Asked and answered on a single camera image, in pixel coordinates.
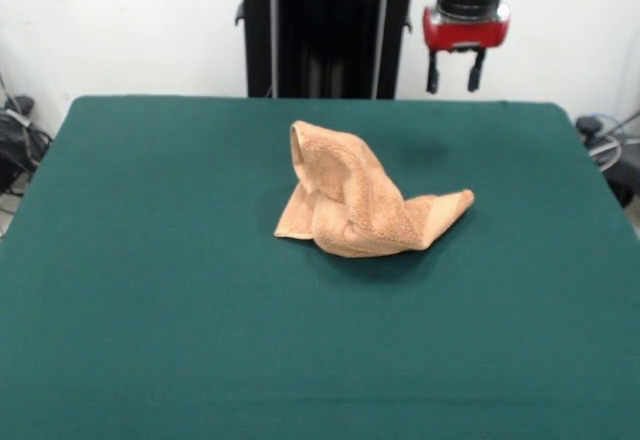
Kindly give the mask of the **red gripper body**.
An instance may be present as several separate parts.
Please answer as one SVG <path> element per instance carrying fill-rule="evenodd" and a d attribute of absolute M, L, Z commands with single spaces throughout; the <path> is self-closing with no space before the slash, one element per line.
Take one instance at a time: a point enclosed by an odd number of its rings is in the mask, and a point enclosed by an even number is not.
<path fill-rule="evenodd" d="M 437 8 L 426 8 L 423 14 L 424 39 L 430 52 L 497 48 L 504 43 L 509 25 L 506 4 L 484 19 L 454 19 Z"/>

